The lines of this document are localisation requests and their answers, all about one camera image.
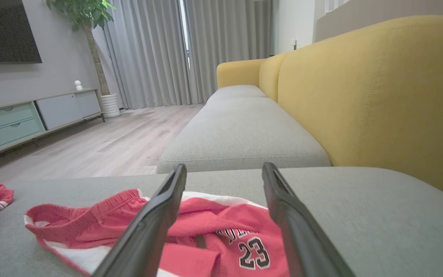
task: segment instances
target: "light wood flooring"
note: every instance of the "light wood flooring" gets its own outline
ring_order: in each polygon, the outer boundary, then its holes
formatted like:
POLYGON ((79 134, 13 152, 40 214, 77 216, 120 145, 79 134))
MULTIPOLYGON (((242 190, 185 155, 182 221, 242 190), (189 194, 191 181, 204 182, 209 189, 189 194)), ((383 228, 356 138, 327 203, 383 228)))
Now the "light wood flooring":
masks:
POLYGON ((121 112, 50 134, 0 157, 0 183, 154 174, 171 140, 203 105, 121 112))

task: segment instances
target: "yellow fabric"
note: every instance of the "yellow fabric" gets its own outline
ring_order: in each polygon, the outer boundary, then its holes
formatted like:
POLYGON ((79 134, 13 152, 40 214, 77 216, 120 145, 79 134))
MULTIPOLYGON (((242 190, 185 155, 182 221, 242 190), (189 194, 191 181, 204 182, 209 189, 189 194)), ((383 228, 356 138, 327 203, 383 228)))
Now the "yellow fabric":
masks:
POLYGON ((278 103, 334 166, 397 170, 443 190, 443 16, 386 21, 287 54, 278 103))
POLYGON ((259 86, 259 68, 266 59, 220 63, 217 67, 218 88, 235 85, 259 86))
POLYGON ((278 101, 278 76, 286 53, 267 58, 259 70, 259 88, 267 97, 278 101))

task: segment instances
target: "gray curtain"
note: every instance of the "gray curtain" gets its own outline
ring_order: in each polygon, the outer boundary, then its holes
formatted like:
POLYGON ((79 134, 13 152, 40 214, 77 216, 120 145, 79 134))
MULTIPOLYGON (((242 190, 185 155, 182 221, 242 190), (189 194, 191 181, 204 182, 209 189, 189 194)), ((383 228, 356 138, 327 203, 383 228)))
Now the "gray curtain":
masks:
POLYGON ((111 2, 106 37, 128 107, 193 103, 177 0, 111 2))
POLYGON ((184 0, 190 36, 193 98, 216 91, 220 63, 267 58, 272 53, 271 0, 184 0))

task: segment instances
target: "ribbed white pot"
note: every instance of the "ribbed white pot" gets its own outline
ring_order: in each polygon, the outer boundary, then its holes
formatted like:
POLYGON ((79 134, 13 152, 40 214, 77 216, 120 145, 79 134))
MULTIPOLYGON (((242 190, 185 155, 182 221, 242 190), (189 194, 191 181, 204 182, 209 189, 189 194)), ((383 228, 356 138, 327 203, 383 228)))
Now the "ribbed white pot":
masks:
POLYGON ((103 117, 111 118, 121 115, 119 112, 119 106, 117 105, 116 94, 102 95, 102 103, 104 108, 103 117))

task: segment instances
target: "white railing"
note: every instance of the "white railing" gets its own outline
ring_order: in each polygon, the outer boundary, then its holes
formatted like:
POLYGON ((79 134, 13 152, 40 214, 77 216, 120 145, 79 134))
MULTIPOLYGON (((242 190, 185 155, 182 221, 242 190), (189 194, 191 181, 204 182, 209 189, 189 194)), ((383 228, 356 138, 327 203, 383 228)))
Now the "white railing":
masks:
POLYGON ((325 11, 324 13, 328 13, 331 11, 334 11, 339 6, 343 5, 344 3, 348 2, 350 0, 325 0, 325 11))

